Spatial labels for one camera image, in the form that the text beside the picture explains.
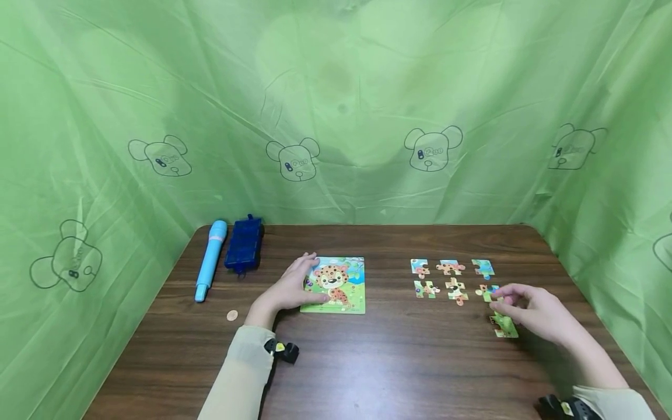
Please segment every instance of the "green fabric backdrop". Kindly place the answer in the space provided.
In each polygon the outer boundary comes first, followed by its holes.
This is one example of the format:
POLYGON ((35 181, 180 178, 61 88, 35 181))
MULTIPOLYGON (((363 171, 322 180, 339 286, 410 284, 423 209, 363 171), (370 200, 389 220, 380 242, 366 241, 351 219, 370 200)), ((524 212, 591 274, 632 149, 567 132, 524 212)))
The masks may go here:
POLYGON ((0 5, 0 411, 81 416, 194 230, 535 226, 668 412, 670 0, 0 5))

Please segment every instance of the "wooden table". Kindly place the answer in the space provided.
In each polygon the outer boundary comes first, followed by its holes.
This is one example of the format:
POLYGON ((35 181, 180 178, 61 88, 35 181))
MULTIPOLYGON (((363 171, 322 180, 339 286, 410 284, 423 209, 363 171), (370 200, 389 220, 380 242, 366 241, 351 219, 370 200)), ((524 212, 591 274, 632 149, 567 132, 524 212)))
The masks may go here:
POLYGON ((538 419, 536 399, 567 395, 571 365, 525 331, 495 337, 472 258, 492 284, 547 288, 605 346, 631 386, 667 418, 541 236, 528 226, 267 226, 257 271, 219 270, 205 303, 194 285, 207 242, 199 229, 99 391, 86 419, 195 419, 250 304, 304 251, 366 259, 366 314, 281 314, 278 338, 301 350, 279 363, 262 419, 538 419), (409 260, 427 258, 442 292, 415 296, 409 260), (448 300, 435 269, 457 259, 469 301, 448 300), (235 309, 240 317, 226 320, 235 309))

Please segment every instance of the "black wrist strap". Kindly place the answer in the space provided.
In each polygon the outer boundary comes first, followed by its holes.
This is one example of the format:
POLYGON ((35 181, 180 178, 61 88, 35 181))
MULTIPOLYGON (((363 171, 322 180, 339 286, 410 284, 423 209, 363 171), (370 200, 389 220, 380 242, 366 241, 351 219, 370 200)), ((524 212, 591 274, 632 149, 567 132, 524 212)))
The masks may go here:
POLYGON ((271 338, 266 341, 263 348, 268 351, 268 354, 275 358, 280 358, 287 363, 294 364, 298 358, 298 346, 293 343, 283 344, 278 340, 271 338))
POLYGON ((546 414, 555 416, 554 419, 602 420, 592 408, 575 396, 560 401, 557 396, 549 394, 539 398, 539 403, 546 414))

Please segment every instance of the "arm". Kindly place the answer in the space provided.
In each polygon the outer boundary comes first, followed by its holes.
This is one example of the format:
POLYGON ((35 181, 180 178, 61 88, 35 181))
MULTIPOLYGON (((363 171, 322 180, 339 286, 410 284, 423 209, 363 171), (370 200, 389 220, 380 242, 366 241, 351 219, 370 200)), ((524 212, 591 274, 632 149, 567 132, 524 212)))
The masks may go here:
POLYGON ((276 336, 271 331, 276 315, 282 309, 329 299, 303 289, 306 274, 318 263, 314 253, 305 253, 255 300, 228 348, 198 420, 257 420, 263 388, 273 367, 273 357, 263 345, 276 336))
POLYGON ((602 419, 654 419, 642 396, 630 389, 605 349, 556 296, 542 288, 508 284, 493 297, 502 298, 490 304, 493 310, 567 351, 584 385, 574 387, 575 396, 602 419))

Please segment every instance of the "pen cap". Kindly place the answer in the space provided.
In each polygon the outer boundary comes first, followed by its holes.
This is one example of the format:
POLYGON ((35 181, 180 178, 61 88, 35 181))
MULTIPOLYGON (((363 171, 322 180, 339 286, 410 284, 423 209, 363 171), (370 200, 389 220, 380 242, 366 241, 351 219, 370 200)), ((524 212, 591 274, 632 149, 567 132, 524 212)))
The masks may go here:
POLYGON ((194 300, 196 302, 203 302, 206 299, 206 293, 208 292, 208 289, 209 287, 207 284, 197 284, 194 300))
POLYGON ((223 220, 215 220, 210 228, 211 237, 220 237, 222 241, 226 238, 226 222, 223 220))

